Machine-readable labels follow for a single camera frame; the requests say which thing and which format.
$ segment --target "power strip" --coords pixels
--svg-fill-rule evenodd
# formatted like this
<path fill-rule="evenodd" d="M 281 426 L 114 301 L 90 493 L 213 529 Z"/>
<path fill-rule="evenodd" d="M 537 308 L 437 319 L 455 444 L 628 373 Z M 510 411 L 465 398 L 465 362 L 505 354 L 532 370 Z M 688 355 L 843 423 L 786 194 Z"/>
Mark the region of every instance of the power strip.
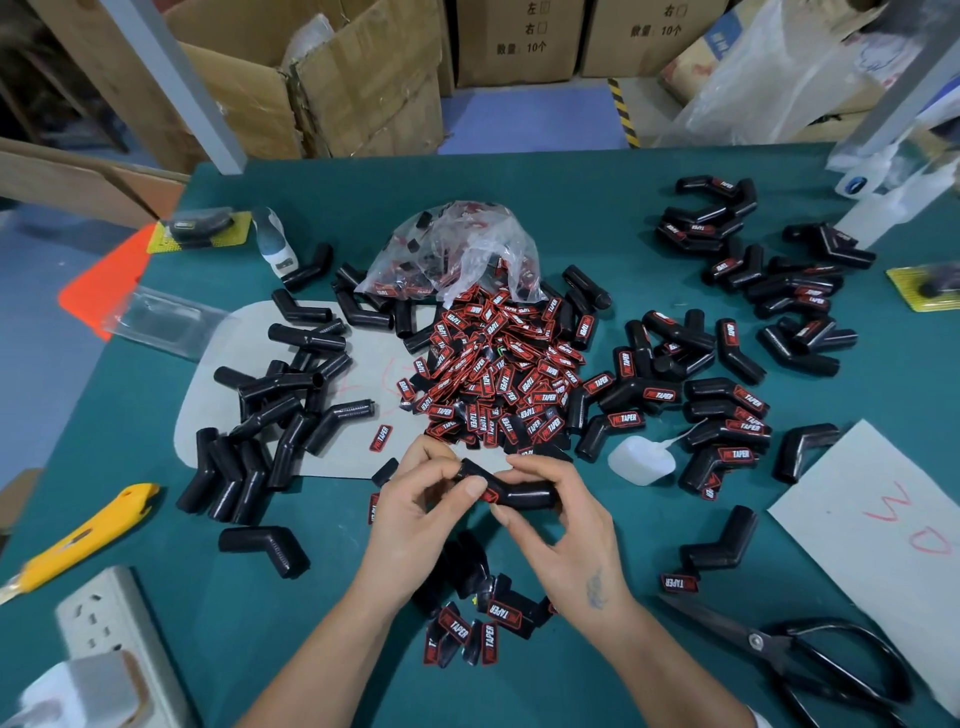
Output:
<path fill-rule="evenodd" d="M 118 649 L 136 658 L 151 698 L 137 728 L 193 728 L 186 696 L 129 569 L 101 571 L 61 602 L 56 615 L 71 660 Z"/>

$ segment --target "teal work table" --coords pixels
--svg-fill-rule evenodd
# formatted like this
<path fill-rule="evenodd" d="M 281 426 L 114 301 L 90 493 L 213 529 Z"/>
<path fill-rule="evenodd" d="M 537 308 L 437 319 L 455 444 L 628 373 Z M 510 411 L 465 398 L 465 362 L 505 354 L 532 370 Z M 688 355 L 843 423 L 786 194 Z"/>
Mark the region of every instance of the teal work table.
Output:
<path fill-rule="evenodd" d="M 954 498 L 956 361 L 960 312 L 915 314 L 884 276 L 887 268 L 956 257 L 949 246 L 960 224 L 952 195 L 876 246 L 878 265 L 856 272 L 835 299 L 834 315 L 860 334 L 840 352 L 835 379 L 815 379 L 776 365 L 756 342 L 760 328 L 741 298 L 707 288 L 705 262 L 666 250 L 653 228 L 676 204 L 673 182 L 714 174 L 752 177 L 759 210 L 742 238 L 770 255 L 802 251 L 780 242 L 787 223 L 837 220 L 849 203 L 830 192 L 836 176 L 823 170 L 824 145 L 689 151 L 644 150 L 483 157 L 251 162 L 240 178 L 209 165 L 194 176 L 181 202 L 199 208 L 272 207 L 293 246 L 308 254 L 320 240 L 336 259 L 366 267 L 388 233 L 424 207 L 453 199 L 492 200 L 510 207 L 536 239 L 542 269 L 580 265 L 611 291 L 614 307 L 601 317 L 588 353 L 587 374 L 609 369 L 611 350 L 625 343 L 623 325 L 650 308 L 682 314 L 697 306 L 709 321 L 733 316 L 745 351 L 770 375 L 757 392 L 772 404 L 768 422 L 780 435 L 820 422 L 849 427 L 872 422 Z M 690 202 L 683 199 L 680 204 Z M 276 278 L 252 245 L 159 255 L 142 283 L 187 299 L 233 310 L 269 299 Z M 328 281 L 303 296 L 323 298 Z M 186 516 L 174 501 L 191 476 L 174 454 L 173 428 L 194 365 L 114 339 L 104 351 L 16 534 L 0 563 L 6 579 L 104 506 L 122 488 L 153 481 L 167 492 L 150 519 L 118 543 L 31 595 L 0 607 L 0 708 L 10 711 L 29 681 L 63 659 L 55 606 L 100 570 L 133 567 L 180 680 L 206 726 L 229 726 L 293 654 L 343 593 L 367 541 L 367 481 L 308 479 L 302 492 L 275 497 L 264 523 L 289 526 L 312 560 L 292 582 L 280 580 L 262 554 L 221 554 L 222 526 Z M 727 372 L 717 364 L 710 376 Z M 413 420 L 410 426 L 422 426 Z M 647 436 L 679 434 L 679 412 L 652 419 Z M 677 639 L 740 699 L 774 725 L 791 725 L 753 664 L 665 614 L 652 600 L 658 574 L 677 566 L 677 546 L 713 540 L 737 503 L 761 514 L 760 526 L 736 570 L 708 573 L 704 602 L 760 626 L 768 621 L 836 616 L 865 619 L 820 569 L 764 513 L 784 486 L 770 471 L 773 456 L 749 473 L 728 477 L 716 503 L 676 487 L 638 489 L 613 475 L 605 448 L 594 465 L 578 462 L 593 493 L 617 523 L 624 568 L 634 593 Z M 683 466 L 685 456 L 678 458 Z M 542 590 L 509 536 L 484 508 L 470 527 L 489 538 L 492 569 L 513 577 L 515 589 L 539 599 Z M 546 528 L 555 529 L 553 525 Z M 500 664 L 470 668 L 459 658 L 438 670 L 420 664 L 422 622 L 401 613 L 361 705 L 358 724 L 378 726 L 637 725 L 628 694 L 612 670 L 563 619 L 552 619 L 529 643 L 505 635 Z M 903 714 L 916 726 L 954 725 L 925 687 Z M 860 725 L 830 707 L 824 725 Z"/>

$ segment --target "yellow utility knife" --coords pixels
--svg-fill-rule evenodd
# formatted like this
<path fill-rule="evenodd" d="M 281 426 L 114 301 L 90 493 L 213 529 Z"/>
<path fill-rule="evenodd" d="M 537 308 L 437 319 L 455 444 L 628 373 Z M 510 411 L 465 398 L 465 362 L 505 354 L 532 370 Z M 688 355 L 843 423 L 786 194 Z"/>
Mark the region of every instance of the yellow utility knife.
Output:
<path fill-rule="evenodd" d="M 100 513 L 24 564 L 17 576 L 0 587 L 0 604 L 42 587 L 127 533 L 150 513 L 152 509 L 147 501 L 159 492 L 160 487 L 154 483 L 124 488 Z"/>

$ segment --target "human hand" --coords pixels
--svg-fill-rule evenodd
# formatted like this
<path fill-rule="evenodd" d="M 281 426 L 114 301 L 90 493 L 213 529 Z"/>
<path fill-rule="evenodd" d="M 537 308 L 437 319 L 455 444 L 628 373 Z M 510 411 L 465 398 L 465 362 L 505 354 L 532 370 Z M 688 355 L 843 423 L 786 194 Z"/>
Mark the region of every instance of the human hand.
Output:
<path fill-rule="evenodd" d="M 572 464 L 539 455 L 511 455 L 507 462 L 514 470 L 496 477 L 508 484 L 545 479 L 557 486 L 565 533 L 548 546 L 513 508 L 491 504 L 493 516 L 513 536 L 557 611 L 602 648 L 638 606 L 623 578 L 613 518 Z"/>
<path fill-rule="evenodd" d="M 449 478 L 459 470 L 453 450 L 421 435 L 383 486 L 350 591 L 385 618 L 392 619 L 426 580 L 450 531 L 487 490 L 487 481 L 475 475 L 452 485 Z"/>

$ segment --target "floor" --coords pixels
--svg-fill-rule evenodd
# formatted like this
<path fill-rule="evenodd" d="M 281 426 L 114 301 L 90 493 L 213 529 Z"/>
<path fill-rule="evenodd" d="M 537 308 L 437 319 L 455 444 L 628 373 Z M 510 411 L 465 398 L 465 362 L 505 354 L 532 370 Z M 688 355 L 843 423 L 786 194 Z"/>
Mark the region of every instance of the floor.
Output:
<path fill-rule="evenodd" d="M 622 80 L 641 139 L 655 136 L 679 107 L 647 79 Z M 458 91 L 443 100 L 448 139 L 440 154 L 628 150 L 604 79 Z M 126 157 L 153 164 L 128 138 Z M 57 304 L 64 285 L 130 234 L 108 223 L 41 206 L 0 211 L 0 488 L 53 451 L 103 350 L 103 342 Z"/>

